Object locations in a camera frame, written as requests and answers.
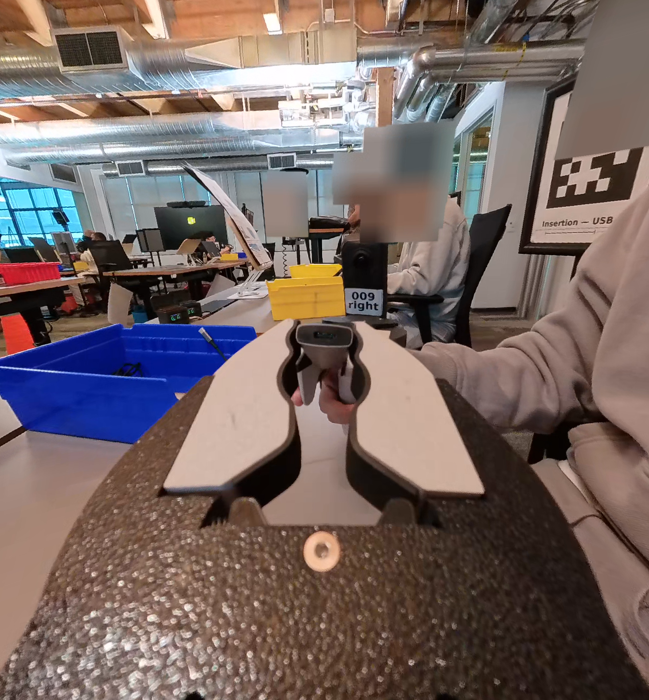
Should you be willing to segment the silver air duct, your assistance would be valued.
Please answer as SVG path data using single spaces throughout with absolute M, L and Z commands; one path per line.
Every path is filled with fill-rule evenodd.
M 283 121 L 278 110 L 204 112 L 0 125 L 0 150 L 15 164 L 158 160 L 357 145 L 346 118 Z
M 242 66 L 237 39 L 199 44 L 191 40 L 136 40 L 127 45 L 128 68 L 62 73 L 54 45 L 0 47 L 0 101 L 127 92 L 209 94 L 286 92 L 335 86 L 356 73 L 356 60 Z

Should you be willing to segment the dark grey USB adapter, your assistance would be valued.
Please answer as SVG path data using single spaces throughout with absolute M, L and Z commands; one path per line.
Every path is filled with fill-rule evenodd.
M 348 324 L 307 323 L 296 328 L 295 339 L 313 365 L 323 370 L 339 370 L 347 363 L 354 331 Z

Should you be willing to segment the person's right hand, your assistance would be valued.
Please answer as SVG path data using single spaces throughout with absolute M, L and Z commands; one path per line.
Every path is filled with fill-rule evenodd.
M 332 424 L 349 425 L 355 404 L 346 404 L 339 394 L 339 374 L 328 370 L 320 380 L 319 407 Z

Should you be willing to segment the wooden top table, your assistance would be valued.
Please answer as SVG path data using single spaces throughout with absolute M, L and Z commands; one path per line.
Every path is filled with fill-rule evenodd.
M 78 286 L 83 281 L 74 276 L 0 287 L 0 318 L 20 313 L 31 333 L 34 346 L 48 345 L 51 338 L 41 309 L 60 307 L 66 299 L 65 290 L 70 286 Z

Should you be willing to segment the person's right forearm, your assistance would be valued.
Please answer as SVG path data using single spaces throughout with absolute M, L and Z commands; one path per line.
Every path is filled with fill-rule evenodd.
M 605 419 L 649 452 L 649 186 L 589 247 L 561 308 L 495 349 L 411 351 L 501 430 Z

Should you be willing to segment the black wall screen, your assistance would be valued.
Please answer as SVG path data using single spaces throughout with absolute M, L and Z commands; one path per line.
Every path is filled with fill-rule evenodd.
M 224 207 L 155 206 L 157 228 L 165 250 L 178 250 L 184 240 L 208 240 L 214 237 L 221 246 L 228 245 Z

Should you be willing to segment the stack of yellow bins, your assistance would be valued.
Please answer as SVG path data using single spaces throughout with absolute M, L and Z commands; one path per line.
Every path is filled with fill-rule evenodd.
M 345 316 L 340 276 L 276 279 L 266 284 L 274 321 Z

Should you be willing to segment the framed wall poster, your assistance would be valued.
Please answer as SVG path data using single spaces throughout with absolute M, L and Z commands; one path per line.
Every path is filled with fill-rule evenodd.
M 575 78 L 549 87 L 533 156 L 519 252 L 582 254 L 649 185 L 649 146 L 558 159 Z

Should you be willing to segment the blue plastic bin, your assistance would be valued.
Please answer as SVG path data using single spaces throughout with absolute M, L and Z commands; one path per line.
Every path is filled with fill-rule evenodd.
M 0 395 L 29 431 L 132 444 L 257 338 L 246 326 L 117 324 L 0 358 Z

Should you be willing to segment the black office chair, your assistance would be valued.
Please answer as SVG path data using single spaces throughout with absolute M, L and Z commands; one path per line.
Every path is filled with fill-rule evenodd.
M 456 331 L 452 342 L 471 347 L 469 314 L 477 287 L 485 273 L 499 241 L 504 236 L 512 205 L 508 204 L 500 209 L 477 214 L 469 226 L 470 258 L 466 274 L 464 292 L 460 299 Z M 418 329 L 418 340 L 413 340 L 413 346 L 421 346 L 431 339 L 431 328 L 428 307 L 430 304 L 439 304 L 442 297 L 439 295 L 421 296 L 408 294 L 388 295 L 388 308 L 394 311 L 397 319 L 407 326 L 409 331 Z

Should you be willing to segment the person's grey clothing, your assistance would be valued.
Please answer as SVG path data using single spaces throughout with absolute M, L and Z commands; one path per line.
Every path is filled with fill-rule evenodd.
M 620 640 L 649 684 L 649 431 L 609 423 L 569 433 L 566 460 L 533 466 L 591 567 Z

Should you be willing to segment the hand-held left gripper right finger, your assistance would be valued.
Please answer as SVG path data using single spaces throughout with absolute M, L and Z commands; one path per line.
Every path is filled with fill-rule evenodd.
M 477 498 L 485 487 L 432 373 L 390 334 L 355 323 L 364 387 L 349 423 L 355 454 L 421 497 Z

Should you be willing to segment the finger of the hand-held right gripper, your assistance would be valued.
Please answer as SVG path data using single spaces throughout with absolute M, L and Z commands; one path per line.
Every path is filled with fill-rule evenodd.
M 340 369 L 337 371 L 337 393 L 341 403 L 344 405 L 354 405 L 356 397 L 353 390 L 353 380 L 355 365 L 352 359 L 347 356 Z
M 296 361 L 296 377 L 302 405 L 308 406 L 312 403 L 322 373 L 320 363 L 312 360 L 307 353 L 300 354 Z

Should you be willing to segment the orange cone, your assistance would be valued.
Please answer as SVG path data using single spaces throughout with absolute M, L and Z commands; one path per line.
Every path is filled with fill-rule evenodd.
M 0 317 L 6 355 L 17 354 L 36 347 L 30 328 L 20 313 Z

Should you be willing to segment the ceiling vent unit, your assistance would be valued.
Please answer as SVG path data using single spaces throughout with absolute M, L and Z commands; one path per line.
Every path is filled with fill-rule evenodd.
M 126 49 L 132 39 L 121 27 L 55 29 L 51 36 L 64 74 L 128 68 Z

